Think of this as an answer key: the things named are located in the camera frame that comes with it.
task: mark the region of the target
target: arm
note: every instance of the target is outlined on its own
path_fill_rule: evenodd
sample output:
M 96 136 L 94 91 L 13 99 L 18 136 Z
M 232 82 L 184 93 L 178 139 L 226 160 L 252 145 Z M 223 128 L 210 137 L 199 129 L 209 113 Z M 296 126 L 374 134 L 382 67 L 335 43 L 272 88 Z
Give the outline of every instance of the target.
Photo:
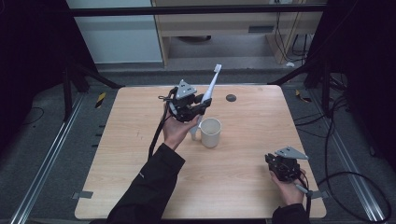
M 277 185 L 282 197 L 284 207 L 278 207 L 273 213 L 274 224 L 284 223 L 298 223 L 298 224 L 309 224 L 309 217 L 307 216 L 304 207 L 303 199 L 304 194 L 295 187 L 295 183 L 284 183 L 276 178 L 274 172 L 270 171 L 273 182 Z
M 128 190 L 111 210 L 106 223 L 158 223 L 177 182 L 184 160 L 175 150 L 198 117 L 179 122 L 168 112 L 163 125 L 164 142 L 146 162 Z

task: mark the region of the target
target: light wood tabletop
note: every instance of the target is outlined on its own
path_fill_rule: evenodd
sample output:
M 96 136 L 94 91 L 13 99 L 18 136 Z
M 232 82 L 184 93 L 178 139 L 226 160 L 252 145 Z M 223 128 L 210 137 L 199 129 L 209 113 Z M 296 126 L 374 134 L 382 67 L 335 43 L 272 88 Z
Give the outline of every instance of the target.
M 207 89 L 194 87 L 196 94 Z M 128 189 L 148 159 L 163 114 L 158 96 L 167 96 L 172 88 L 119 90 L 83 188 L 93 195 L 78 200 L 77 218 L 106 218 Z M 236 101 L 228 102 L 228 94 Z M 163 218 L 271 217 L 282 202 L 264 155 L 287 146 L 304 153 L 283 92 L 278 86 L 216 86 L 212 98 L 204 119 L 220 120 L 219 144 L 206 148 L 189 134 L 180 144 L 177 153 L 186 162 Z M 161 134 L 156 147 L 162 142 Z M 298 162 L 307 172 L 310 188 L 318 189 L 308 161 Z M 311 217 L 325 215 L 323 201 L 313 200 Z

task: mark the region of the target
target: black sleeve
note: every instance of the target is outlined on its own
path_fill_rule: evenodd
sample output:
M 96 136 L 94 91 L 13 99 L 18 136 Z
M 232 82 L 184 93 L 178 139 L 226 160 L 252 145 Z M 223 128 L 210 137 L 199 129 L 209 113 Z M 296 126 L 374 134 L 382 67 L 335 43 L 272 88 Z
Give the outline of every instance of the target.
M 161 144 L 111 210 L 106 223 L 158 223 L 184 160 Z
M 286 207 L 278 207 L 273 213 L 273 224 L 309 224 L 309 217 L 301 203 L 295 203 Z

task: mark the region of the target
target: white toothbrush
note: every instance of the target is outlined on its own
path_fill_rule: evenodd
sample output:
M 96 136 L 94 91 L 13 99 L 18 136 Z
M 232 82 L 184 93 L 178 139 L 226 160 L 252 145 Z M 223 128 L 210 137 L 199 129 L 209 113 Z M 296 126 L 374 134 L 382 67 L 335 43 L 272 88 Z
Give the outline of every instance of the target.
M 207 91 L 205 92 L 204 96 L 202 97 L 201 103 L 203 103 L 205 100 L 210 99 L 212 97 L 212 91 L 215 88 L 216 80 L 218 79 L 218 74 L 219 74 L 220 70 L 221 70 L 221 64 L 216 64 L 215 71 L 214 71 L 216 74 L 213 77 L 212 81 L 210 82 L 209 88 L 207 88 Z M 194 127 L 192 127 L 190 129 L 192 140 L 196 140 L 196 132 L 198 130 L 199 124 L 201 123 L 201 120 L 202 120 L 202 115 L 199 116 L 197 125 L 195 125 Z

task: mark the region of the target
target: cup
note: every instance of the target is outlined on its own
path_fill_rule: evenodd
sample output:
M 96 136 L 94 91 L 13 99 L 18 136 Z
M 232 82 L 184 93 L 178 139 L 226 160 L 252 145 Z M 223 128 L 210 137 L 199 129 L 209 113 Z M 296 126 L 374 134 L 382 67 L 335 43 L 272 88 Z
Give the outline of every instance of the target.
M 220 140 L 221 123 L 218 119 L 204 119 L 198 126 L 201 129 L 201 142 L 205 147 L 216 147 Z

